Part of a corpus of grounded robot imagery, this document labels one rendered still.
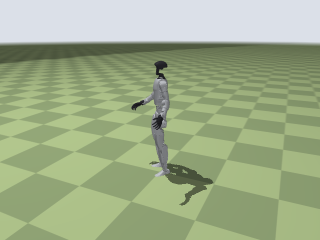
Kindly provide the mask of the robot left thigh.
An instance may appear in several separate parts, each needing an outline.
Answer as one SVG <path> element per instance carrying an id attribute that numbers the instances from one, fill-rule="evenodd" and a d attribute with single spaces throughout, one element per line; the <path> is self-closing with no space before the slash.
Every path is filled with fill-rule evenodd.
<path id="1" fill-rule="evenodd" d="M 157 127 L 157 126 L 155 126 L 155 127 Z M 162 150 L 163 146 L 167 146 L 165 143 L 163 143 L 164 142 L 164 130 L 162 129 L 162 128 L 166 128 L 166 127 L 167 127 L 167 120 L 163 119 L 161 127 L 158 130 L 156 130 L 158 127 L 154 129 L 155 143 L 160 151 Z"/>

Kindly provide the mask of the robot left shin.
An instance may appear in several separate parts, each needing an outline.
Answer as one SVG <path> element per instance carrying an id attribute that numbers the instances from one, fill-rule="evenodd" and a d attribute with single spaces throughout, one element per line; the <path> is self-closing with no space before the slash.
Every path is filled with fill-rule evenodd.
<path id="1" fill-rule="evenodd" d="M 167 160 L 168 160 L 168 147 L 166 145 L 164 145 L 162 147 L 161 151 L 158 148 L 158 155 L 159 155 L 159 159 L 161 162 L 162 170 L 164 172 L 166 172 L 167 171 Z"/>

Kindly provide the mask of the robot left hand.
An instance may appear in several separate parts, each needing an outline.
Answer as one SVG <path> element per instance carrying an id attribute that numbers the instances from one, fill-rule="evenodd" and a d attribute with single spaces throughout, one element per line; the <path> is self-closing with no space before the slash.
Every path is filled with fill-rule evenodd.
<path id="1" fill-rule="evenodd" d="M 155 129 L 157 128 L 156 130 L 158 130 L 162 125 L 163 117 L 161 117 L 161 114 L 160 114 L 157 118 L 154 118 L 153 120 L 156 120 L 156 122 L 154 122 L 152 125 L 157 123 L 153 127 L 157 126 L 157 127 L 155 127 Z"/>

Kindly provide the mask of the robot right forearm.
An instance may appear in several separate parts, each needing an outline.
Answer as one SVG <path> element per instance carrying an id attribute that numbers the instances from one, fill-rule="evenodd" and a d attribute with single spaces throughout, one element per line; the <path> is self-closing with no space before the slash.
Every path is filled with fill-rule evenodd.
<path id="1" fill-rule="evenodd" d="M 146 105 L 147 103 L 149 103 L 153 99 L 154 99 L 154 97 L 152 96 L 152 93 L 151 93 L 147 98 L 143 99 L 144 103 L 142 103 L 142 104 Z"/>

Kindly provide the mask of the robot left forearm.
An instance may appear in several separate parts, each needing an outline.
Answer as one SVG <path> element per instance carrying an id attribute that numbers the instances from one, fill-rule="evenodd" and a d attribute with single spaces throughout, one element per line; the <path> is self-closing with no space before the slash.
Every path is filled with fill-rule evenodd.
<path id="1" fill-rule="evenodd" d="M 166 116 L 167 116 L 167 111 L 169 110 L 169 107 L 170 107 L 170 101 L 167 99 L 165 101 L 165 105 L 162 106 L 162 110 L 161 110 L 161 117 L 164 119 Z"/>

